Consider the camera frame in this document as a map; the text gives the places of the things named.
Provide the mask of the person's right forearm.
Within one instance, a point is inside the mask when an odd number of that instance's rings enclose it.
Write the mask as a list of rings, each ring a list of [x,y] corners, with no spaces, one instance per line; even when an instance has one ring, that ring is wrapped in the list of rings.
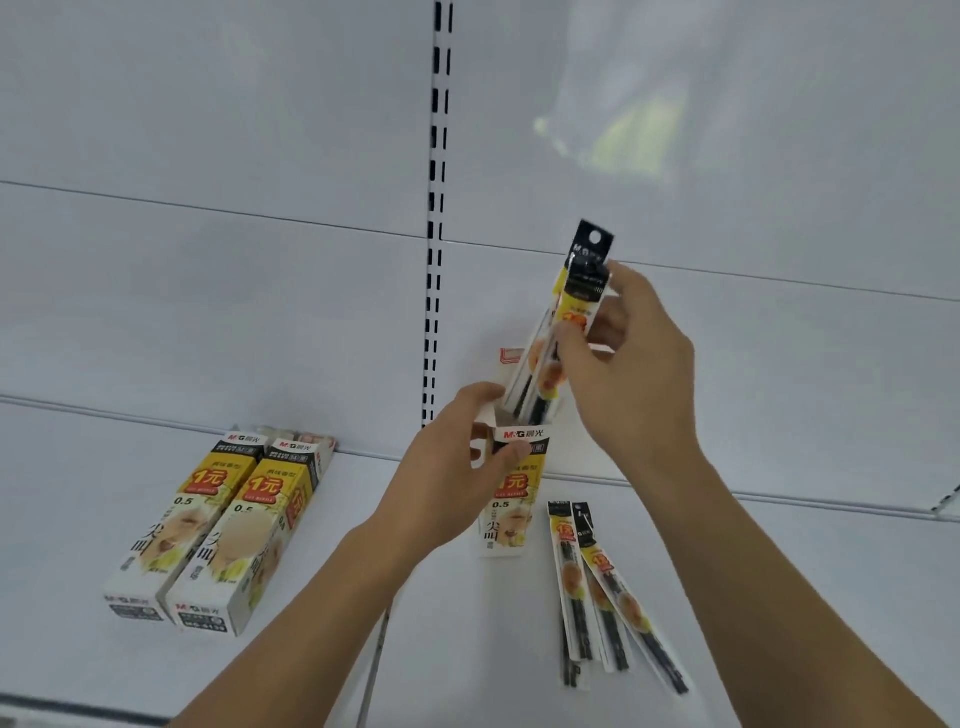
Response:
[[[822,599],[699,450],[618,467],[647,509],[743,728],[947,728]]]

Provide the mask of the person's left hand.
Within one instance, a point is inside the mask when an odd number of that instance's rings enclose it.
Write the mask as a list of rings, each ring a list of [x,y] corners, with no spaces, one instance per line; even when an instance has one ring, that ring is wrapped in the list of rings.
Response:
[[[497,383],[463,387],[415,437],[369,524],[387,544],[386,563],[402,583],[426,556],[464,533],[494,498],[484,488],[489,433],[484,407],[504,394]]]

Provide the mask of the black-topped pen refill packet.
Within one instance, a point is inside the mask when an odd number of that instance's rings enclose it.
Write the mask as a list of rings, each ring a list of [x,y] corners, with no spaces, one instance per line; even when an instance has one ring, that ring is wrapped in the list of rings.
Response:
[[[623,641],[629,635],[652,669],[677,696],[690,693],[690,683],[673,659],[641,601],[633,594],[604,547],[596,540],[594,519],[589,504],[572,502],[582,562],[599,581],[618,613]]]
[[[570,322],[587,334],[593,325],[599,305],[610,279],[603,262],[586,256],[574,256],[567,268],[565,283],[558,295],[553,314],[548,317],[545,334],[534,342],[534,369],[531,385],[520,410],[520,421],[526,426],[540,426],[551,420],[551,411],[567,379],[559,356],[556,326]]]
[[[532,336],[529,345],[526,347],[520,363],[523,362],[524,356],[531,352],[532,346],[535,344],[537,339],[546,334],[548,317],[553,314],[556,309],[559,295],[566,282],[570,260],[574,257],[587,257],[594,261],[603,262],[606,264],[606,267],[608,267],[607,259],[610,250],[613,247],[614,240],[614,235],[606,231],[604,228],[601,228],[586,220],[582,220],[579,223],[568,254],[558,275],[557,281],[554,284],[553,292],[551,294],[551,303],[548,305],[540,323],[537,325],[534,335]],[[514,377],[510,388],[507,399],[507,407],[516,407],[512,414],[513,418],[515,418],[518,424],[523,425],[520,416],[523,408],[524,395],[522,394],[522,390],[517,386],[516,377],[517,376]]]
[[[632,670],[627,644],[623,640],[619,615],[596,577],[588,572],[586,583],[599,625],[600,652],[607,674],[628,674]]]
[[[560,599],[562,681],[570,689],[587,690],[594,661],[594,629],[572,504],[550,500],[547,512]]]

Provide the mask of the person's left forearm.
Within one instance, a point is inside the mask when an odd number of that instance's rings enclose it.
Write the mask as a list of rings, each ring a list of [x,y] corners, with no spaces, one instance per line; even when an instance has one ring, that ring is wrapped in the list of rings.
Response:
[[[167,728],[324,728],[371,636],[424,552],[378,516]]]

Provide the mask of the pen refill box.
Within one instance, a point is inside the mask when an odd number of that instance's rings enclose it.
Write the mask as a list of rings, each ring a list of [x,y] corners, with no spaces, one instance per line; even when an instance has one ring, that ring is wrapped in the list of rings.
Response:
[[[498,485],[493,499],[478,519],[479,533],[489,556],[518,555],[525,548],[527,531],[546,471],[546,457],[553,432],[552,419],[559,400],[559,379],[554,376],[553,393],[543,398],[546,370],[541,359],[545,341],[537,341],[517,365],[515,384],[523,398],[522,412],[531,423],[517,423],[516,406],[493,406],[485,411],[482,423],[489,425],[485,458],[491,459],[506,446],[528,442],[530,453]]]
[[[103,599],[129,621],[174,624],[168,595],[274,439],[229,431],[178,487],[162,517],[142,532],[106,580]]]
[[[174,622],[240,636],[263,598],[337,446],[330,435],[277,439],[166,595]]]

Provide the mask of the person's right hand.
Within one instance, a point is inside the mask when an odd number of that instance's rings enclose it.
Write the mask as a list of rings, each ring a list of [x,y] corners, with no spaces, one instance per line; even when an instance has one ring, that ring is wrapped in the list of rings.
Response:
[[[611,351],[606,380],[572,391],[583,426],[635,488],[702,458],[695,420],[694,346],[651,282],[619,263],[587,343]]]

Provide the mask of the closed pen refill box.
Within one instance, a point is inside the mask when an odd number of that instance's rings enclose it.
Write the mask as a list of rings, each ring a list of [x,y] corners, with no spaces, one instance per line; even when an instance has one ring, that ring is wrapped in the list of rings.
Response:
[[[174,622],[240,636],[263,598],[337,446],[330,435],[277,439],[166,595]]]
[[[229,431],[178,487],[162,517],[142,532],[106,580],[103,599],[129,621],[174,624],[168,595],[274,439]]]

